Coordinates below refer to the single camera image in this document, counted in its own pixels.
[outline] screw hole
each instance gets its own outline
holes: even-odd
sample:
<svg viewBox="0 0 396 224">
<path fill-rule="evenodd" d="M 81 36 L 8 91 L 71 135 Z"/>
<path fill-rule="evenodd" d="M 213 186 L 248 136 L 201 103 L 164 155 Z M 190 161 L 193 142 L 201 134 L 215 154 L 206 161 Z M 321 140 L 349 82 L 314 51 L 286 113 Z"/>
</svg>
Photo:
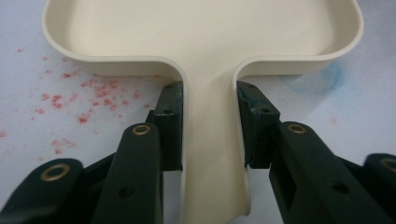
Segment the screw hole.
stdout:
<svg viewBox="0 0 396 224">
<path fill-rule="evenodd" d="M 136 193 L 136 188 L 134 186 L 124 186 L 119 190 L 119 198 L 126 200 L 130 199 Z"/>
<path fill-rule="evenodd" d="M 339 193 L 344 193 L 344 194 L 349 193 L 349 187 L 346 184 L 338 181 L 334 181 L 332 183 L 332 189 Z"/>
<path fill-rule="evenodd" d="M 306 133 L 306 129 L 298 124 L 289 125 L 288 130 L 292 133 Z"/>
</svg>

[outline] plastic tray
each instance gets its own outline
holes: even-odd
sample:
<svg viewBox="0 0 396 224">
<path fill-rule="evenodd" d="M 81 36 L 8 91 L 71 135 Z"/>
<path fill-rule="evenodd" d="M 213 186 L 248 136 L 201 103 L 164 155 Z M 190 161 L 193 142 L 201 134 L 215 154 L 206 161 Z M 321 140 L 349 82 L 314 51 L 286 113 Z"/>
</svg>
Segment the plastic tray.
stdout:
<svg viewBox="0 0 396 224">
<path fill-rule="evenodd" d="M 49 0 L 43 31 L 89 72 L 183 80 L 181 222 L 225 223 L 249 211 L 236 80 L 319 70 L 362 17 L 355 0 Z"/>
</svg>

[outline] pink residue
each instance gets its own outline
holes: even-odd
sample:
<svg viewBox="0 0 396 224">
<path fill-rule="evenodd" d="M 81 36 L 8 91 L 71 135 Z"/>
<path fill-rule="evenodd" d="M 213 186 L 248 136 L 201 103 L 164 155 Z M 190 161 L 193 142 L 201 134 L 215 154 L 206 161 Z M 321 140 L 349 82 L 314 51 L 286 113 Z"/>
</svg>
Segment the pink residue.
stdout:
<svg viewBox="0 0 396 224">
<path fill-rule="evenodd" d="M 39 114 L 44 114 L 45 111 L 43 108 L 38 108 L 35 112 Z"/>
<path fill-rule="evenodd" d="M 140 98 L 140 96 L 142 96 L 142 92 L 141 91 L 135 91 L 134 92 L 134 98 L 137 100 Z"/>
<path fill-rule="evenodd" d="M 80 116 L 78 116 L 78 121 L 79 123 L 83 124 L 86 123 L 90 117 L 91 116 L 88 114 L 81 114 Z"/>
<path fill-rule="evenodd" d="M 336 125 L 337 124 L 337 118 L 332 118 L 332 124 Z"/>
<path fill-rule="evenodd" d="M 64 73 L 64 78 L 70 78 L 72 75 Z"/>
<path fill-rule="evenodd" d="M 0 131 L 0 138 L 7 137 L 7 133 L 4 131 Z"/>
<path fill-rule="evenodd" d="M 78 98 L 78 94 L 77 94 L 76 92 L 73 92 L 73 93 L 72 93 L 72 96 L 70 96 L 69 101 L 70 101 L 70 102 L 74 102 L 74 101 L 77 100 L 77 98 Z"/>
<path fill-rule="evenodd" d="M 48 94 L 48 93 L 43 93 L 43 94 L 41 94 L 41 99 L 43 100 L 43 101 L 46 101 L 46 100 L 48 100 L 50 98 L 50 95 Z"/>
<path fill-rule="evenodd" d="M 62 98 L 62 95 L 54 95 L 54 96 L 52 97 L 52 105 L 53 105 L 55 108 L 57 108 L 57 109 L 62 108 L 62 104 L 59 103 L 59 100 L 61 100 L 61 98 Z"/>
</svg>

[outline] mounting hole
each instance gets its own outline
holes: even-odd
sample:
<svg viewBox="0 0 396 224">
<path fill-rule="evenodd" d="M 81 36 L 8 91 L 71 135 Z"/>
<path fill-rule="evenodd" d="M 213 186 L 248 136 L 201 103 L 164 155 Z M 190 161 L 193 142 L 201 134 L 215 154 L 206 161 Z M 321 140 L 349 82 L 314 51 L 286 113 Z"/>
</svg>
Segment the mounting hole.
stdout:
<svg viewBox="0 0 396 224">
<path fill-rule="evenodd" d="M 393 173 L 396 173 L 396 160 L 392 158 L 385 158 L 381 160 L 381 164 L 387 169 L 391 170 Z"/>
<path fill-rule="evenodd" d="M 163 113 L 167 115 L 173 114 L 173 110 L 164 110 Z"/>
<path fill-rule="evenodd" d="M 136 188 L 132 185 L 127 185 L 119 190 L 119 198 L 126 200 L 130 199 L 136 193 Z"/>
<path fill-rule="evenodd" d="M 306 133 L 306 128 L 298 124 L 289 125 L 288 130 L 292 133 Z"/>
<path fill-rule="evenodd" d="M 47 168 L 47 170 L 41 174 L 40 178 L 43 181 L 50 182 L 64 177 L 69 171 L 69 165 L 66 163 L 59 163 Z"/>
<path fill-rule="evenodd" d="M 332 182 L 332 189 L 339 193 L 344 193 L 344 194 L 349 193 L 349 187 L 346 184 L 339 181 Z"/>
<path fill-rule="evenodd" d="M 132 133 L 134 133 L 136 135 L 143 135 L 143 134 L 149 133 L 149 131 L 150 131 L 150 127 L 146 124 L 136 126 L 132 129 Z"/>
</svg>

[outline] red powder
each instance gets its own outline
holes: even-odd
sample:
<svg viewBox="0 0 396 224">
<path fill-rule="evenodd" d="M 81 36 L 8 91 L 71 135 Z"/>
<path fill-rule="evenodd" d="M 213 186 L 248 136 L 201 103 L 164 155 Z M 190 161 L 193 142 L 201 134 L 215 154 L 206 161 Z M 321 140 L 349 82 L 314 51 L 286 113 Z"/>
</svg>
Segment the red powder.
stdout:
<svg viewBox="0 0 396 224">
<path fill-rule="evenodd" d="M 39 108 L 37 109 L 35 112 L 39 113 L 39 114 L 44 114 L 44 109 L 43 108 Z"/>
<path fill-rule="evenodd" d="M 78 98 L 78 94 L 77 94 L 76 92 L 73 92 L 73 93 L 72 93 L 72 96 L 71 96 L 70 99 L 69 99 L 69 101 L 70 101 L 70 102 L 74 102 L 74 101 L 77 100 L 77 98 Z"/>
<path fill-rule="evenodd" d="M 134 92 L 134 98 L 137 100 L 140 98 L 140 96 L 142 96 L 142 92 L 141 91 L 135 91 Z"/>
<path fill-rule="evenodd" d="M 62 108 L 62 104 L 59 103 L 59 100 L 62 98 L 62 95 L 54 95 L 52 97 L 52 105 L 57 108 L 60 109 Z"/>
<path fill-rule="evenodd" d="M 80 116 L 78 116 L 78 121 L 79 121 L 79 123 L 83 124 L 83 123 L 86 123 L 89 118 L 90 118 L 90 115 L 81 114 Z"/>
<path fill-rule="evenodd" d="M 70 78 L 72 75 L 64 73 L 64 78 Z"/>
<path fill-rule="evenodd" d="M 7 133 L 0 131 L 0 138 L 7 137 Z"/>
<path fill-rule="evenodd" d="M 70 141 L 70 140 L 67 139 L 67 138 L 64 138 L 64 145 L 65 145 L 66 147 L 75 147 L 75 146 L 76 146 L 76 143 Z"/>
<path fill-rule="evenodd" d="M 50 98 L 50 95 L 48 94 L 48 93 L 43 93 L 43 94 L 41 94 L 41 99 L 43 100 L 43 101 L 46 101 L 46 100 L 48 100 Z"/>
</svg>

